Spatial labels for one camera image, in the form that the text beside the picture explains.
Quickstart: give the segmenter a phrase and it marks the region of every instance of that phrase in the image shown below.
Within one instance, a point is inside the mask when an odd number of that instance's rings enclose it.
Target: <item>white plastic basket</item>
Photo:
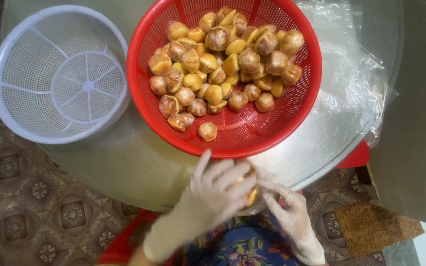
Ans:
[[[130,102],[126,54],[119,30],[97,11],[62,5],[31,15],[0,47],[0,118],[45,144],[108,127]]]

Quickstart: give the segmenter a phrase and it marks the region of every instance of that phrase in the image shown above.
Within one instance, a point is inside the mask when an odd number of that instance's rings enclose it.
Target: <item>basket rim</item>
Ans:
[[[308,54],[310,57],[310,83],[307,88],[305,98],[295,114],[295,116],[274,136],[269,139],[253,145],[251,147],[235,150],[219,150],[212,149],[211,157],[213,159],[226,159],[226,158],[246,158],[259,153],[262,153],[270,148],[275,147],[277,144],[288,138],[305,120],[311,111],[313,104],[315,103],[318,91],[320,90],[321,75],[322,75],[322,63],[321,63],[321,51],[318,43],[316,34],[310,25],[302,11],[290,0],[271,0],[277,6],[279,6],[286,13],[293,13],[294,23],[300,29],[300,32],[306,36],[305,43],[307,44]],[[260,0],[255,0],[254,5],[257,5]],[[181,0],[157,0],[150,9],[148,9],[145,15],[140,19],[129,43],[127,61],[126,61],[126,75],[129,90],[133,101],[140,113],[144,118],[146,124],[164,141],[174,146],[175,148],[189,153],[191,155],[200,156],[206,148],[200,148],[191,143],[188,143],[182,139],[169,134],[163,130],[163,126],[153,117],[151,112],[148,110],[141,94],[141,90],[138,86],[138,66],[137,60],[139,58],[139,52],[143,36],[148,32],[151,24],[155,19],[169,6],[176,4],[177,8],[181,7]]]
[[[4,71],[4,65],[6,63],[9,53],[11,52],[16,42],[21,38],[21,36],[27,32],[28,28],[32,27],[34,24],[44,20],[47,17],[58,15],[58,14],[68,14],[68,13],[80,13],[80,14],[88,15],[104,23],[118,39],[120,45],[123,48],[124,57],[127,58],[128,45],[123,35],[119,31],[119,29],[116,27],[116,25],[100,12],[87,7],[77,6],[77,5],[53,6],[50,8],[42,9],[28,16],[26,19],[24,19],[19,24],[17,24],[16,27],[14,27],[10,31],[10,33],[6,36],[6,38],[0,45],[0,118],[10,130],[15,132],[17,135],[33,142],[42,143],[42,144],[66,144],[66,143],[71,143],[71,142],[81,140],[83,138],[86,138],[87,136],[92,135],[96,131],[110,125],[112,122],[111,119],[114,117],[117,117],[116,114],[122,108],[125,109],[127,107],[127,104],[125,103],[126,103],[126,100],[128,100],[129,98],[128,98],[128,89],[127,89],[127,79],[125,79],[124,88],[120,94],[120,97],[117,100],[115,106],[110,110],[110,112],[106,114],[106,116],[102,120],[98,121],[90,129],[72,136],[67,136],[67,137],[40,136],[38,134],[35,134],[25,129],[10,114],[8,108],[6,107],[4,103],[3,96],[2,96],[2,89],[1,89],[2,73]]]

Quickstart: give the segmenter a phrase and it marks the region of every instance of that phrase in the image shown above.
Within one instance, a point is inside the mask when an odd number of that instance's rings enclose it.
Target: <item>red plastic basket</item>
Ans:
[[[237,9],[245,15],[248,24],[259,27],[274,24],[277,29],[298,29],[305,45],[296,56],[302,67],[300,80],[285,95],[275,101],[275,108],[258,112],[254,103],[248,103],[242,112],[225,108],[220,114],[195,118],[195,123],[181,133],[172,129],[158,110],[159,98],[152,93],[152,76],[148,61],[154,51],[168,40],[165,29],[169,21],[181,21],[187,27],[198,27],[200,18],[216,12],[222,6]],[[139,21],[129,44],[127,80],[139,113],[157,135],[175,148],[200,156],[206,148],[212,157],[245,158],[268,150],[286,139],[303,122],[315,102],[321,82],[321,53],[318,40],[305,15],[291,0],[158,0]],[[239,84],[235,90],[241,90]],[[197,134],[198,126],[212,121],[218,136],[204,142]]]

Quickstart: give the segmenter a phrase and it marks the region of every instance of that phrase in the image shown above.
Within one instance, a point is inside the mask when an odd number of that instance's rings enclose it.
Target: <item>basket center hub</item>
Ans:
[[[95,88],[95,83],[86,81],[81,85],[81,89],[85,92],[90,92]]]

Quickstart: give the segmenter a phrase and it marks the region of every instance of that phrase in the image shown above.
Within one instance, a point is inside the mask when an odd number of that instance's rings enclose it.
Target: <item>plastic glove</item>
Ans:
[[[311,228],[305,197],[283,184],[258,180],[259,185],[273,190],[284,199],[288,210],[284,210],[269,192],[264,199],[280,226],[293,240],[292,251],[299,261],[310,265],[324,265],[325,251]]]
[[[204,152],[179,202],[169,214],[157,219],[147,235],[143,249],[152,262],[164,262],[180,246],[213,230],[246,204],[245,193],[256,184],[256,177],[231,185],[250,166],[222,160],[205,170],[210,155],[210,150]]]

